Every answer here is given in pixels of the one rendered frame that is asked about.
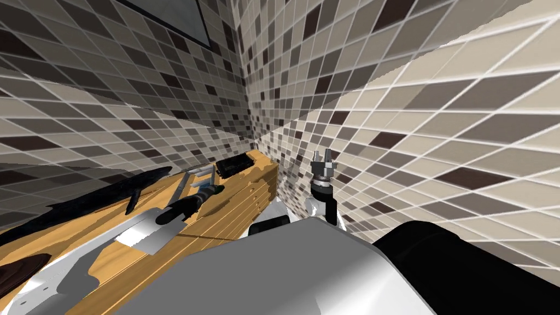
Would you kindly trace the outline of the wooden cabinet with drawers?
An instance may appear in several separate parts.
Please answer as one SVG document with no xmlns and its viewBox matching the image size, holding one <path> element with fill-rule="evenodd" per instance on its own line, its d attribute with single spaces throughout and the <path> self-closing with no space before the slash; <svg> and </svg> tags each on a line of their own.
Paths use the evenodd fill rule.
<svg viewBox="0 0 560 315">
<path fill-rule="evenodd" d="M 224 192 L 211 197 L 187 226 L 154 255 L 115 242 L 101 251 L 89 269 L 99 286 L 66 315 L 114 315 L 174 263 L 189 254 L 228 243 L 239 237 L 275 198 L 278 165 L 257 150 L 250 151 L 254 166 L 228 179 L 218 179 Z M 123 223 L 125 202 L 29 236 L 29 245 L 17 241 L 0 249 L 0 265 L 30 254 L 49 253 L 58 258 L 102 232 Z"/>
</svg>

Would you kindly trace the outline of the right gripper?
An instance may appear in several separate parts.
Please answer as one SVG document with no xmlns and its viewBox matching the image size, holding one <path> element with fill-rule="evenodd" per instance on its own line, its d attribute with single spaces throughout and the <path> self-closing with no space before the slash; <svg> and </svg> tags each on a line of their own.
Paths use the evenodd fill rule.
<svg viewBox="0 0 560 315">
<path fill-rule="evenodd" d="M 313 159 L 311 161 L 311 173 L 314 176 L 334 176 L 334 170 L 337 167 L 337 163 L 332 161 L 331 149 L 325 149 L 324 161 L 320 161 L 319 151 L 314 151 Z"/>
</svg>

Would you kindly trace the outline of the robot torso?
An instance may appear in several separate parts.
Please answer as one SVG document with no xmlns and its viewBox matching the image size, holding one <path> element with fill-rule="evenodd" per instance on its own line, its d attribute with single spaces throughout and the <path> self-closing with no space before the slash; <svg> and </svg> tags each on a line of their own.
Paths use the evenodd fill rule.
<svg viewBox="0 0 560 315">
<path fill-rule="evenodd" d="M 114 315 L 436 315 L 371 243 L 307 218 L 190 254 Z"/>
</svg>

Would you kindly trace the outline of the black rectangular tray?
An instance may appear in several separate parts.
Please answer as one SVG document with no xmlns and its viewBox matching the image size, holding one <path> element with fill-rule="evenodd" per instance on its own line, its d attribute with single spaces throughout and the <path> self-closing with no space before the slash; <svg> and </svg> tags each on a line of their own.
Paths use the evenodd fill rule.
<svg viewBox="0 0 560 315">
<path fill-rule="evenodd" d="M 252 166 L 254 166 L 254 160 L 247 153 L 232 156 L 215 163 L 216 173 L 222 179 L 230 178 Z"/>
</svg>

